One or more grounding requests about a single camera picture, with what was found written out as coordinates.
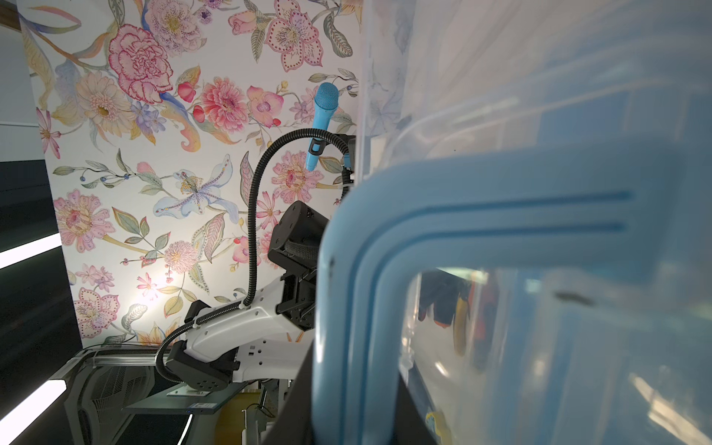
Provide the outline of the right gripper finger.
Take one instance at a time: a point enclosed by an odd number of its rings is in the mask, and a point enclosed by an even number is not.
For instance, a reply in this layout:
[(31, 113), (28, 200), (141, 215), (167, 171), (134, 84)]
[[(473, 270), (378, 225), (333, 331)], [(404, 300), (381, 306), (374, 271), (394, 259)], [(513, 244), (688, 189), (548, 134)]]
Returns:
[(312, 425), (313, 346), (307, 351), (284, 409), (267, 432), (266, 445), (315, 444)]

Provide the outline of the blue plastic tool box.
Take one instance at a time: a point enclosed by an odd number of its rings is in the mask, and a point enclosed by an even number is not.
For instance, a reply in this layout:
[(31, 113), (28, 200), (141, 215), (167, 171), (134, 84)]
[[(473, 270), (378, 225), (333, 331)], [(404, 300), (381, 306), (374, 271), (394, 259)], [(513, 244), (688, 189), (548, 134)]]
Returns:
[(311, 428), (711, 441), (708, 1), (368, 1)]

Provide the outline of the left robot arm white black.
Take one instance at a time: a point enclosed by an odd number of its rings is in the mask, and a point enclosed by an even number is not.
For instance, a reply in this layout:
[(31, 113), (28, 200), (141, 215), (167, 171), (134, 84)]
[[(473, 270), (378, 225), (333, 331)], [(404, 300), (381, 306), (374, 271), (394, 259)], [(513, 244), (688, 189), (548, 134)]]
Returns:
[(187, 328), (165, 339), (156, 359), (161, 374), (201, 391), (232, 383), (293, 379), (313, 340), (319, 244), (328, 220), (297, 201), (283, 215), (268, 259), (280, 278), (253, 300), (211, 308), (195, 302)]

